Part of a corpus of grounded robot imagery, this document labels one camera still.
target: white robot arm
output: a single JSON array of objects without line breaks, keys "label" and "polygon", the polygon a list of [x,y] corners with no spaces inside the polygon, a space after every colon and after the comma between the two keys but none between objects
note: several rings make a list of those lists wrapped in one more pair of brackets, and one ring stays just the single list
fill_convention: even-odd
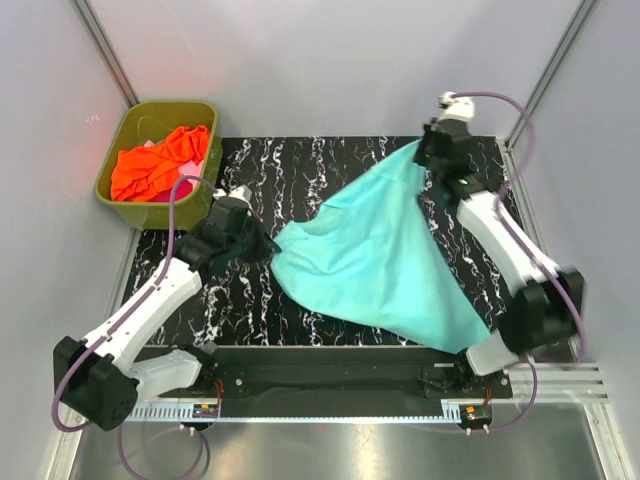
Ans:
[{"label": "white robot arm", "polygon": [[[141,362],[136,358],[169,316],[212,276],[223,273],[229,261],[259,261],[279,251],[252,215],[250,196],[248,188],[240,187],[217,198],[208,218],[178,239],[166,271],[163,261],[118,312],[81,341],[65,337],[58,343],[54,382],[56,389],[63,389],[62,402],[103,430],[111,430],[124,421],[138,400],[211,384],[205,375],[212,372],[204,372],[211,352],[188,348]],[[159,275],[164,276],[161,282]],[[125,315],[126,321],[113,331],[113,325]],[[98,346],[78,365],[92,345]],[[73,370],[70,380],[63,381]]]},{"label": "white robot arm", "polygon": [[[446,92],[440,97],[444,112],[425,126],[415,161],[431,170],[436,195],[480,242],[509,289],[511,300],[498,328],[486,341],[462,352],[459,374],[486,376],[517,363],[521,355],[538,346],[577,333],[566,304],[541,267],[556,276],[578,310],[584,280],[577,271],[563,271],[542,253],[497,201],[497,194],[471,169],[468,142],[475,140],[467,124],[474,116],[475,107],[471,98],[453,95]],[[499,220],[496,205],[515,233],[507,231]],[[519,242],[533,252],[533,257],[523,251]]]}]

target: turquoise fabric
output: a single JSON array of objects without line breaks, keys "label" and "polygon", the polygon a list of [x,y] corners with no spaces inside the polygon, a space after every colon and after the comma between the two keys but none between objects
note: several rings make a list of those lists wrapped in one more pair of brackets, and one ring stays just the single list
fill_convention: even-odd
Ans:
[{"label": "turquoise fabric", "polygon": [[489,335],[445,263],[416,200],[417,142],[389,155],[275,238],[285,293],[305,308],[457,353]]}]

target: plastic bin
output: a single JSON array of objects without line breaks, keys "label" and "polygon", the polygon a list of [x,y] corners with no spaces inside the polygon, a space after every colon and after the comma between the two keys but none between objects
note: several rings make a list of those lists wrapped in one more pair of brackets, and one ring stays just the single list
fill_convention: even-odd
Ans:
[{"label": "plastic bin", "polygon": [[[222,144],[220,137],[215,135],[217,123],[218,115],[215,109],[204,102],[145,102],[131,108],[122,120],[100,170],[95,185],[96,196],[138,230],[167,230],[169,228],[168,202],[114,202],[111,200],[111,174],[118,162],[118,152],[130,150],[147,140],[161,142],[169,133],[182,125],[192,128],[206,125],[211,131],[211,141],[200,176],[215,183],[222,160]],[[212,193],[205,185],[198,184],[189,195],[175,203],[175,224],[178,230],[190,230],[207,216],[213,198]]]}]

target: black marble surface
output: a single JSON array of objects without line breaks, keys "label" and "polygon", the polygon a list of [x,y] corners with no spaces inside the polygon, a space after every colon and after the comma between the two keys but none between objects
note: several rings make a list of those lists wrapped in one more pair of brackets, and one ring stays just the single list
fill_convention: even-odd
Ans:
[{"label": "black marble surface", "polygon": [[[271,235],[291,221],[311,219],[320,204],[413,137],[225,139],[218,185],[247,185],[252,206]],[[495,140],[478,137],[471,161],[489,184],[504,179]],[[473,236],[434,201],[427,178],[419,203],[442,255],[488,326],[504,311],[508,295],[500,274]],[[507,202],[517,215],[511,199]],[[143,232],[125,299],[149,278],[165,254],[167,232]],[[151,344],[215,340],[220,345],[398,345],[405,339],[310,312],[288,299],[267,264],[230,265],[160,328]]]}]

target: pink cloth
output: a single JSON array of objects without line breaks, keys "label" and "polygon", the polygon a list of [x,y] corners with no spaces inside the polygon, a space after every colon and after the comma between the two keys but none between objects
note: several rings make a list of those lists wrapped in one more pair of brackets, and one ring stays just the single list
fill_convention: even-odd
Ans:
[{"label": "pink cloth", "polygon": [[[184,197],[189,195],[192,191],[193,191],[193,186],[191,185],[191,183],[189,183],[189,180],[187,180],[186,182],[182,182],[178,186],[178,191],[176,192],[176,201],[183,199]],[[171,195],[171,190],[167,190],[153,197],[151,201],[152,202],[168,202],[170,195]]]},{"label": "pink cloth", "polygon": [[[199,164],[195,164],[193,163],[193,161],[191,162],[187,162],[183,165],[180,165],[178,167],[178,172],[180,173],[180,175],[185,176],[185,175],[195,175],[196,177],[200,176],[200,172],[202,171],[202,164],[204,162],[201,160]],[[198,184],[197,180],[187,180],[187,182],[189,182],[191,184],[192,188],[196,188],[196,185]]]}]

